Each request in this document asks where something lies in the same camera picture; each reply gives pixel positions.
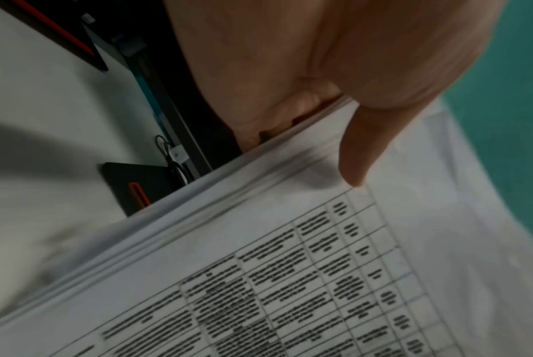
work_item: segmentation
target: white wall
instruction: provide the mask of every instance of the white wall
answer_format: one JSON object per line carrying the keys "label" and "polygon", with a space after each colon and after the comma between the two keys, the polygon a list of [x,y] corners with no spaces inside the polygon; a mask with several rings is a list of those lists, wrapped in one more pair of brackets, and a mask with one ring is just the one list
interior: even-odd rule
{"label": "white wall", "polygon": [[96,164],[164,164],[135,78],[102,57],[107,73],[0,9],[0,307],[65,238],[124,219]]}

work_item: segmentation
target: paper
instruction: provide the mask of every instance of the paper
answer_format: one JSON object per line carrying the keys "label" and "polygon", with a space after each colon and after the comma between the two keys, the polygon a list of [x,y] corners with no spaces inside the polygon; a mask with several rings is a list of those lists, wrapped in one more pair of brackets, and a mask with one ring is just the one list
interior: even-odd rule
{"label": "paper", "polygon": [[533,356],[533,291],[436,135],[408,128],[364,189],[339,177],[354,109],[1,319],[0,356]]}

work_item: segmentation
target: red stripe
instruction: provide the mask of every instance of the red stripe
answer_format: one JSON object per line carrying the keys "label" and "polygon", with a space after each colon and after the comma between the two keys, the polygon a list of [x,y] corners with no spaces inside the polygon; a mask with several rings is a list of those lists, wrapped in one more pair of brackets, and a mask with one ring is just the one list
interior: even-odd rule
{"label": "red stripe", "polygon": [[71,41],[76,46],[80,47],[87,53],[91,54],[92,56],[95,56],[94,51],[88,46],[86,46],[84,43],[82,43],[78,38],[72,36],[67,30],[63,29],[56,23],[54,23],[51,19],[49,19],[47,16],[40,13],[36,8],[25,2],[25,0],[12,0],[12,2],[19,5],[22,9],[29,12],[31,15],[35,16],[39,20],[41,20],[45,25],[48,25],[53,30],[57,31],[59,34],[63,35],[67,40]]}

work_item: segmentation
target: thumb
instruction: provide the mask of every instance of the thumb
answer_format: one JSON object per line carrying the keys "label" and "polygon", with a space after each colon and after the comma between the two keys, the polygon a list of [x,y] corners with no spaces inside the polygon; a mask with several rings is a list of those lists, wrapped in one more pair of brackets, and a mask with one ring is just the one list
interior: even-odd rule
{"label": "thumb", "polygon": [[359,106],[341,139],[339,171],[351,186],[362,186],[369,168],[388,144],[432,99],[396,109]]}

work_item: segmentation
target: teal background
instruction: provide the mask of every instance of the teal background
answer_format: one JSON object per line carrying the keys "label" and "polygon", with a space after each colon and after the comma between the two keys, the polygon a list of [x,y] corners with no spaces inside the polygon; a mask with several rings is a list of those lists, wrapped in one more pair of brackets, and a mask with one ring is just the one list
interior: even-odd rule
{"label": "teal background", "polygon": [[498,192],[533,233],[533,0],[508,4],[484,57],[445,98]]}

